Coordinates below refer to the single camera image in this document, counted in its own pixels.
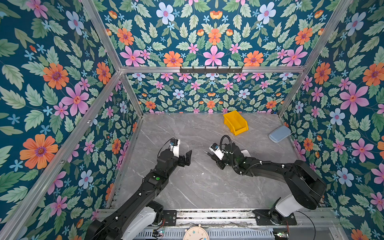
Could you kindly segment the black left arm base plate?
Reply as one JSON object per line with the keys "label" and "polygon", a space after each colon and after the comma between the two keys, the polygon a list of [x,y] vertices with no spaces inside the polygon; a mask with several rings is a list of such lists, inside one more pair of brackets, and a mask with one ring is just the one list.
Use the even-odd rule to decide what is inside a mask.
{"label": "black left arm base plate", "polygon": [[178,211],[177,210],[163,210],[159,213],[159,216],[157,216],[157,224],[156,226],[159,227],[174,227],[176,226]]}

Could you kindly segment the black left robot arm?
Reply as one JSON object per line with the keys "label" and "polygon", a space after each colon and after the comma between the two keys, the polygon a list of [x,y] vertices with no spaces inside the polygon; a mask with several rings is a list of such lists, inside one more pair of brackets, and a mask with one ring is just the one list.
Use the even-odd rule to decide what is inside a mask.
{"label": "black left robot arm", "polygon": [[157,158],[157,164],[142,180],[138,190],[114,213],[103,221],[93,221],[87,230],[86,240],[121,240],[134,219],[167,186],[170,175],[177,167],[191,164],[192,151],[176,157],[166,149]]}

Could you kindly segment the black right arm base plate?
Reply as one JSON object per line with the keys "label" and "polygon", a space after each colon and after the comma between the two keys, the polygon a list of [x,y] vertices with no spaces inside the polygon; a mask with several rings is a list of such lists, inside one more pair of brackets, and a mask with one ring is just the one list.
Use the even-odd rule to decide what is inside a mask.
{"label": "black right arm base plate", "polygon": [[298,224],[294,214],[290,214],[288,217],[284,217],[276,211],[266,209],[256,209],[253,210],[252,213],[255,214],[258,226],[296,226]]}

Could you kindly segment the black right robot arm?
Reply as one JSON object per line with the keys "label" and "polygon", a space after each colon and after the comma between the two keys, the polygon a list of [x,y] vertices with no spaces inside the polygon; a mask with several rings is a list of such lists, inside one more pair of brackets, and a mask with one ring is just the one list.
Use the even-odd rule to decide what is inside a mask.
{"label": "black right robot arm", "polygon": [[326,191],[323,179],[301,160],[294,163],[262,161],[246,155],[247,151],[241,151],[234,143],[214,143],[209,150],[208,155],[222,170],[230,166],[240,176],[264,177],[288,185],[291,193],[283,199],[279,198],[266,214],[254,211],[257,217],[263,216],[273,224],[284,223],[291,214],[300,209],[317,209]]}

